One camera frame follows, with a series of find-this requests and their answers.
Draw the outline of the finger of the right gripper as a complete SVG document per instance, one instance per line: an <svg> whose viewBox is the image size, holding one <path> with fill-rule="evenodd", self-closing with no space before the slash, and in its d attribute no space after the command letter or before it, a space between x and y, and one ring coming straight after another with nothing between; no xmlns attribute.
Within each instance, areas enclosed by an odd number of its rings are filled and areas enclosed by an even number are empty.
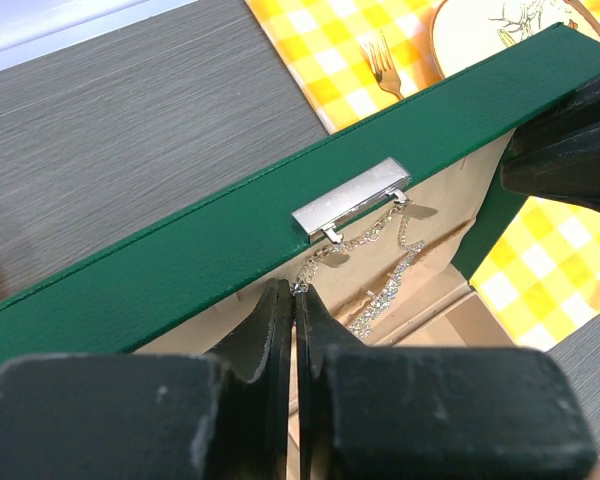
<svg viewBox="0 0 600 480"><path fill-rule="evenodd" d="M510 192L600 213L600 77L516 129L500 178Z"/></svg>

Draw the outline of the green jewelry box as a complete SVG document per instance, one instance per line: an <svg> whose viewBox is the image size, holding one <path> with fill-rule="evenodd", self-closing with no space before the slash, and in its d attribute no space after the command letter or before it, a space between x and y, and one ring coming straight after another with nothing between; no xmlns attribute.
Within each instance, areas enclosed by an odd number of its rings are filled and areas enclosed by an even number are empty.
<svg viewBox="0 0 600 480"><path fill-rule="evenodd" d="M523 201L500 178L516 129L598 77L600 43L551 26L0 303L0 367L201 355L285 280L282 479L304 479L295 296L315 290L367 346L520 348L461 280Z"/></svg>

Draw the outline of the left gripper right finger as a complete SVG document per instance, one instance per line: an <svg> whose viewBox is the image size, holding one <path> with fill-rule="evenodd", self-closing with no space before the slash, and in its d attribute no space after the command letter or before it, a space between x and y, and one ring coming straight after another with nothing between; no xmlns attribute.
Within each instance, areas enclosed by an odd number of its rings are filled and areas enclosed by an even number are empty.
<svg viewBox="0 0 600 480"><path fill-rule="evenodd" d="M511 347L373 347L294 299L304 479L583 479L598 453L554 360Z"/></svg>

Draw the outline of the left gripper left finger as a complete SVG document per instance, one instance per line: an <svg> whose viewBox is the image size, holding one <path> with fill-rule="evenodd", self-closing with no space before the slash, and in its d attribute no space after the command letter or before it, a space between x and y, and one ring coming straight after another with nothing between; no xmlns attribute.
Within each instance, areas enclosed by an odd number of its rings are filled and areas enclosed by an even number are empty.
<svg viewBox="0 0 600 480"><path fill-rule="evenodd" d="M293 299L195 354L46 354L0 367L0 479L282 479Z"/></svg>

